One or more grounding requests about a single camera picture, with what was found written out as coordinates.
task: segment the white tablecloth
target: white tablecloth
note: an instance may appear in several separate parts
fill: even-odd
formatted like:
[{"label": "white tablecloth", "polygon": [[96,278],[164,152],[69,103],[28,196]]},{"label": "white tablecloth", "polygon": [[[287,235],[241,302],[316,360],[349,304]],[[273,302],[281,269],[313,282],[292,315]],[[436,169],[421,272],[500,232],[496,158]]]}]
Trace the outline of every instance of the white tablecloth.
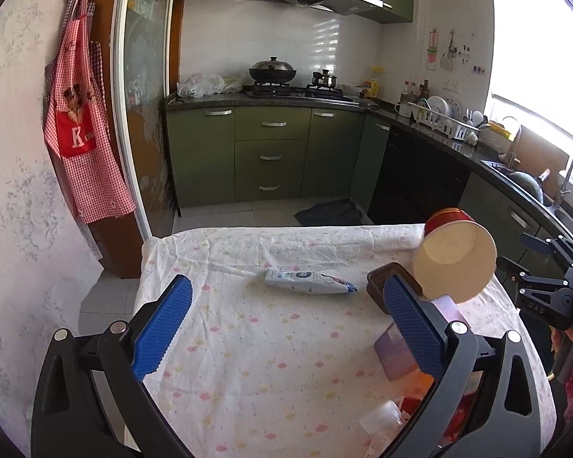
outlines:
[{"label": "white tablecloth", "polygon": [[[136,310],[177,273],[194,299],[159,369],[146,376],[154,401],[196,458],[323,456],[367,451],[359,419],[403,394],[373,349],[388,326],[365,291],[366,275],[397,261],[406,268],[422,225],[210,228],[151,238]],[[306,295],[265,286],[268,267],[315,270],[352,282],[353,295]],[[542,446],[555,425],[541,361],[496,278],[460,305],[475,333],[515,329],[539,394]]]}]

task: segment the white dish rack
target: white dish rack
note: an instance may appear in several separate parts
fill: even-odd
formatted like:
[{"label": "white dish rack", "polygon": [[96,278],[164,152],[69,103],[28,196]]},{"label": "white dish rack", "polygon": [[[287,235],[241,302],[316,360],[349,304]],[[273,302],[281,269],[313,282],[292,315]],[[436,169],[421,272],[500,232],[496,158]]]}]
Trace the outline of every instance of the white dish rack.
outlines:
[{"label": "white dish rack", "polygon": [[425,108],[424,106],[417,105],[416,103],[408,103],[412,107],[414,119],[419,124],[430,127],[434,131],[440,131],[450,139],[464,141],[467,134],[474,132],[477,134],[479,129],[469,126],[461,121],[455,120],[447,115],[443,115],[437,111]]}]

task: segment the countertop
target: countertop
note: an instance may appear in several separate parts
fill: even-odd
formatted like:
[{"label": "countertop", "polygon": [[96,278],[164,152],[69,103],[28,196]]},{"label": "countertop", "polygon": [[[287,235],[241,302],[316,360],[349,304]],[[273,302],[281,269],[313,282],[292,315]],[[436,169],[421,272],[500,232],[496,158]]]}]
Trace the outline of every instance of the countertop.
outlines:
[{"label": "countertop", "polygon": [[478,144],[477,147],[466,145],[465,143],[447,138],[429,127],[417,123],[413,119],[409,121],[404,117],[399,117],[390,111],[392,108],[388,103],[381,106],[364,104],[362,106],[336,105],[322,102],[314,98],[301,97],[251,97],[245,93],[215,94],[202,98],[179,98],[170,95],[166,98],[166,111],[189,110],[192,108],[214,108],[217,106],[303,106],[308,108],[333,108],[338,110],[350,110],[366,112],[380,121],[386,122],[391,127],[410,132],[422,140],[431,143],[437,149],[442,150],[460,162],[467,165],[472,172],[492,184],[495,188],[505,194],[512,202],[520,206],[537,223],[544,227],[554,238],[562,234],[573,241],[572,233],[561,224],[541,203],[534,200],[520,186],[514,184],[504,175],[493,170],[483,163],[483,160],[498,162],[498,153],[485,145]]}]

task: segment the toothpaste tube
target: toothpaste tube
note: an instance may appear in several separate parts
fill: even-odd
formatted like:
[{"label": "toothpaste tube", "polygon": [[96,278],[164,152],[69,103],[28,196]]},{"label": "toothpaste tube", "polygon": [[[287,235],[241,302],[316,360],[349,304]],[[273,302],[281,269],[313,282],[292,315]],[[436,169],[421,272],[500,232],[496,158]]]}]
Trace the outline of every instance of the toothpaste tube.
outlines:
[{"label": "toothpaste tube", "polygon": [[350,282],[319,272],[285,272],[270,269],[265,274],[265,283],[268,286],[312,294],[336,294],[357,290]]}]

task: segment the silver screw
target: silver screw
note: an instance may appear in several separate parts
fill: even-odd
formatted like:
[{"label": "silver screw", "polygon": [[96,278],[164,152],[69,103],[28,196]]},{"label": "silver screw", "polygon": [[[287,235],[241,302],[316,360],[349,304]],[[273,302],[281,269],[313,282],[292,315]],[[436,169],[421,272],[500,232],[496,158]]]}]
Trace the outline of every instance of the silver screw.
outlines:
[{"label": "silver screw", "polygon": [[55,341],[63,341],[67,337],[68,331],[66,329],[57,330],[55,331],[55,334],[53,334],[53,339],[55,339]]},{"label": "silver screw", "polygon": [[452,324],[452,330],[457,334],[465,334],[467,332],[467,326],[462,322],[454,322]]},{"label": "silver screw", "polygon": [[521,336],[519,333],[517,333],[515,330],[510,330],[510,331],[507,333],[507,337],[509,338],[509,340],[510,340],[511,342],[520,342],[520,341],[522,341],[522,336]]},{"label": "silver screw", "polygon": [[124,321],[119,320],[110,325],[110,332],[113,334],[120,334],[121,332],[125,332],[125,329],[128,328],[128,324]]}]

